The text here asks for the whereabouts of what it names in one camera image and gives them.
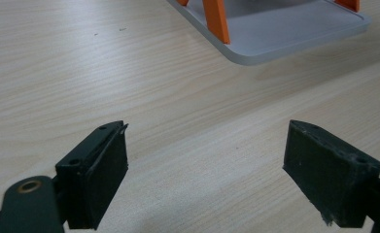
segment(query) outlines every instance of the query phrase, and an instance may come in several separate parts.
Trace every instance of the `light wooden tabletop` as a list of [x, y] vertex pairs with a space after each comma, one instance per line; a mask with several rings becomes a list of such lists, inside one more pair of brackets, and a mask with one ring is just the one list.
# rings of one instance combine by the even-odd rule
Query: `light wooden tabletop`
[[360, 36], [246, 67], [166, 0], [1, 0], [0, 205], [123, 119], [129, 171], [97, 232], [369, 232], [327, 227], [282, 170], [292, 118], [380, 160], [380, 1], [362, 12]]

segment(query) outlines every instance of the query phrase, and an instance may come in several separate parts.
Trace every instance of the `wooden table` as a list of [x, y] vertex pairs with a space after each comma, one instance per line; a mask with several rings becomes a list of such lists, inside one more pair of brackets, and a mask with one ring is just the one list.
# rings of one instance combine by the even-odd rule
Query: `wooden table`
[[380, 1], [362, 12], [360, 36], [246, 67], [165, 0], [0, 0], [0, 205], [123, 119], [129, 171], [98, 232], [369, 232], [327, 227], [282, 170], [292, 118], [380, 160]]

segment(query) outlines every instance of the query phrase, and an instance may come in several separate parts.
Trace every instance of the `gray plastic base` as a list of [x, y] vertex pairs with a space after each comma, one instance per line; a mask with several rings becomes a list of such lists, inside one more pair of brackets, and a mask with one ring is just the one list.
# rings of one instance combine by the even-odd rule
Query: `gray plastic base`
[[202, 0], [186, 7], [168, 0], [226, 58], [255, 65], [363, 33], [369, 17], [329, 0], [225, 0], [229, 45], [206, 27]]

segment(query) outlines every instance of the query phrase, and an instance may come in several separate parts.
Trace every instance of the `black mechanical arm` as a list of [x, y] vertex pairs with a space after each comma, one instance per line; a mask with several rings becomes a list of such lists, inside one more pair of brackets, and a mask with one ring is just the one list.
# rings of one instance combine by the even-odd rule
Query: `black mechanical arm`
[[306, 122], [290, 122], [284, 170], [327, 224], [380, 233], [380, 161]]
[[120, 186], [128, 162], [116, 121], [89, 134], [56, 165], [56, 177], [31, 177], [12, 185], [0, 211], [0, 233], [96, 229]]

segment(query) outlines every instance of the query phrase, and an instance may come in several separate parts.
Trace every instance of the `orange object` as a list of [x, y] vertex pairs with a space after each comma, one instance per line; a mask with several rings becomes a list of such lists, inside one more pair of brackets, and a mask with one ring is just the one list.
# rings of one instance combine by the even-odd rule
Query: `orange object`
[[182, 6], [186, 6], [189, 3], [189, 0], [177, 0], [177, 2]]
[[224, 0], [202, 0], [208, 29], [224, 44], [229, 44]]
[[353, 12], [358, 12], [360, 10], [360, 0], [335, 0], [334, 2]]

